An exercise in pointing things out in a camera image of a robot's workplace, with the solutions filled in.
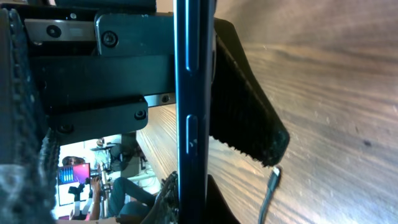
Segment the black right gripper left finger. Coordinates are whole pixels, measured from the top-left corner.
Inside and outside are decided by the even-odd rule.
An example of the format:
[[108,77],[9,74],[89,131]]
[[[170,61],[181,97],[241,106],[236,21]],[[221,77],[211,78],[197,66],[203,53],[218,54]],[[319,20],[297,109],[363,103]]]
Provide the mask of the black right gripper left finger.
[[161,191],[150,213],[150,222],[155,224],[179,224],[178,173],[173,171],[162,179]]

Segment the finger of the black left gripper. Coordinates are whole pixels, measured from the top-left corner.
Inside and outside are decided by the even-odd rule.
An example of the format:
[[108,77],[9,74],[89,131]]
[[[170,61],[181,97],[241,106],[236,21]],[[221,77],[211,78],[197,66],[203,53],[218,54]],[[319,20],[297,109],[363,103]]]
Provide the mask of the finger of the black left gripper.
[[290,136],[256,80],[232,23],[215,19],[210,136],[259,161],[280,162]]

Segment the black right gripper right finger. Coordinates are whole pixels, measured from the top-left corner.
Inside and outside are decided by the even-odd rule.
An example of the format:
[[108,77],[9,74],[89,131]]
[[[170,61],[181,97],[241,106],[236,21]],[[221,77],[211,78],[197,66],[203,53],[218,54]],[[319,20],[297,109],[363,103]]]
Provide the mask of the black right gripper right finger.
[[208,224],[239,224],[224,199],[212,175],[208,174],[206,194],[206,223]]

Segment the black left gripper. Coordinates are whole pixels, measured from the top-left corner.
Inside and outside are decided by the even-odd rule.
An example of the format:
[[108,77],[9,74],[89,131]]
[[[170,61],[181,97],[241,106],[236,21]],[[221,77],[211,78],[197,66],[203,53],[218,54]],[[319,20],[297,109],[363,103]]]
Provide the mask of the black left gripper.
[[1,9],[1,223],[55,223],[60,144],[175,103],[174,22],[153,2]]

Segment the blue Galaxy smartphone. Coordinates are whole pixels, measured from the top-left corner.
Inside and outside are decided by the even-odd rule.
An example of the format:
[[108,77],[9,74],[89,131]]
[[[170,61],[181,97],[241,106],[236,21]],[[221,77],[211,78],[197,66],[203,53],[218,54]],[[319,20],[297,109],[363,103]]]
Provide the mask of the blue Galaxy smartphone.
[[213,0],[174,1],[180,223],[204,223],[207,193]]

